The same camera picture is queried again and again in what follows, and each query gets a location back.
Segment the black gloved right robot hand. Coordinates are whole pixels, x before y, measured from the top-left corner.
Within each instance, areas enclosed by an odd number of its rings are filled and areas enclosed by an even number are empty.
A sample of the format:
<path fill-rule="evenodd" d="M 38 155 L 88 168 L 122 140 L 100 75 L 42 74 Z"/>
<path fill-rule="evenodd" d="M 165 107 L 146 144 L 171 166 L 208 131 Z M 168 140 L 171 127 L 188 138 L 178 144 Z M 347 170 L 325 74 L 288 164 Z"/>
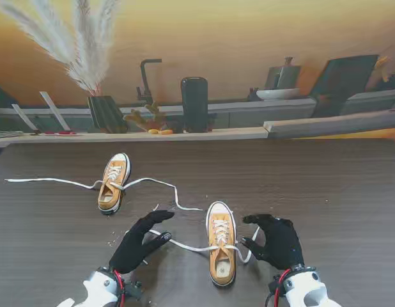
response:
<path fill-rule="evenodd" d="M 268 262 L 278 270 L 304 266 L 300 240 L 291 220 L 271 214 L 253 214 L 243 217 L 242 221 L 258 225 L 265 235 L 263 246 L 248 237 L 244 237 L 242 241 L 257 260 Z"/>

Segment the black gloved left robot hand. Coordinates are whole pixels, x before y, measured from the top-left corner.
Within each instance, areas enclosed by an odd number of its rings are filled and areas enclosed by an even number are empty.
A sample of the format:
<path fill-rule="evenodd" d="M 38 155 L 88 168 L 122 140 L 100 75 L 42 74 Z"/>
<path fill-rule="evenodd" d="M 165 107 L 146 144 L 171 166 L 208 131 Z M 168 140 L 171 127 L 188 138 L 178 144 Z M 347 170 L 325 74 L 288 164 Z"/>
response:
<path fill-rule="evenodd" d="M 135 270 L 143 260 L 171 240 L 171 233 L 164 232 L 143 244 L 144 236 L 165 220 L 171 219 L 174 212 L 156 210 L 140 218 L 124 235 L 120 245 L 109 260 L 109 268 L 127 274 Z"/>

